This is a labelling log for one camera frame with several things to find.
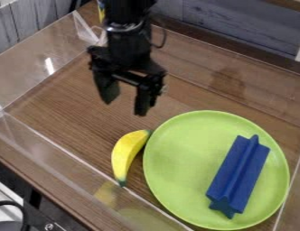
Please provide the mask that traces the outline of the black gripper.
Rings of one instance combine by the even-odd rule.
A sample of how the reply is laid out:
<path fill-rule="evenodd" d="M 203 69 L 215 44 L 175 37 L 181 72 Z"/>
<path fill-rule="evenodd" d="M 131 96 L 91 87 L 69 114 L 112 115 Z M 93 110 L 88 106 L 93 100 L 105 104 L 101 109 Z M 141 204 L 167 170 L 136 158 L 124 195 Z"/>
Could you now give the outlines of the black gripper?
<path fill-rule="evenodd" d="M 136 87 L 133 114 L 145 116 L 148 109 L 156 103 L 161 94 L 163 80 L 144 79 L 131 73 L 135 70 L 147 77 L 164 77 L 165 70 L 151 60 L 151 47 L 160 48 L 151 43 L 151 28 L 139 31 L 105 32 L 105 46 L 89 46 L 89 70 L 93 74 L 99 97 L 108 105 L 119 96 L 119 80 L 128 81 Z"/>

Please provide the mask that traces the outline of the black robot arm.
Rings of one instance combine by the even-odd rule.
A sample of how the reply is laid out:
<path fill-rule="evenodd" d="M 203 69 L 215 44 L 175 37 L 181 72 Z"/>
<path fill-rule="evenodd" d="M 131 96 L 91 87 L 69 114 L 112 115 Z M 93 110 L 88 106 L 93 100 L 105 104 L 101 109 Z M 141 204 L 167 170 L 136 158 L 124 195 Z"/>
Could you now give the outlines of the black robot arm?
<path fill-rule="evenodd" d="M 99 97 L 108 105 L 119 96 L 119 82 L 136 87 L 133 114 L 145 116 L 164 85 L 165 69 L 151 59 L 149 8 L 156 0 L 97 0 L 105 46 L 87 48 Z"/>

